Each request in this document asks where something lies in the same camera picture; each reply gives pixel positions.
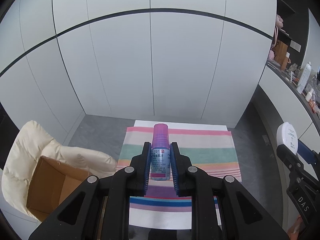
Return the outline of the person's right hand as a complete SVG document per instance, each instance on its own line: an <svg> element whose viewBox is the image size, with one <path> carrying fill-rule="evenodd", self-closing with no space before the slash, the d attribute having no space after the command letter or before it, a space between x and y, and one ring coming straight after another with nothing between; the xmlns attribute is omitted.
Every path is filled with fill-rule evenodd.
<svg viewBox="0 0 320 240"><path fill-rule="evenodd" d="M299 233L305 228L301 215L297 217L294 224L288 229L287 234L290 240L297 240Z"/></svg>

